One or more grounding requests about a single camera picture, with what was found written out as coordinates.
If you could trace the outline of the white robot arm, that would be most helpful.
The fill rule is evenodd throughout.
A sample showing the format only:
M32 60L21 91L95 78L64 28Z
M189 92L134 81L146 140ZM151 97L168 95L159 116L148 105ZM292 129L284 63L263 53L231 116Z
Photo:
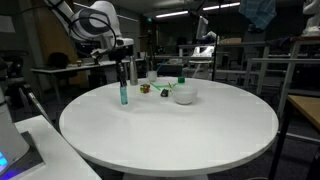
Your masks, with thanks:
M98 41L100 45L89 53L95 63L107 55L116 64L121 87L127 86L122 60L134 40L124 38L114 6L105 0L97 0L88 8L74 12L65 0L43 0L58 18L73 42Z

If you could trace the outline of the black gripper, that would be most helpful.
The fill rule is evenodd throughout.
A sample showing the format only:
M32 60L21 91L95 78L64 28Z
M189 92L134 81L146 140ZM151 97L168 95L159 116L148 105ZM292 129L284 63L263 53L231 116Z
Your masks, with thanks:
M112 51L108 54L108 58L110 61L120 61L125 59L127 56L133 55L133 47L132 46L126 46L122 48L118 48L115 51ZM125 64L122 63L122 72L121 67L118 62L116 62L116 72L117 72L117 78L122 86L127 86L127 71L126 71Z

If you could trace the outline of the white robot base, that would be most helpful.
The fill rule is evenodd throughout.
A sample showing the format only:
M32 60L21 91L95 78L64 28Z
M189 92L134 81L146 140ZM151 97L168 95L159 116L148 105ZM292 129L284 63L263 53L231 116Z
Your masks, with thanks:
M5 95L0 87L0 175L20 160L30 146L12 121Z

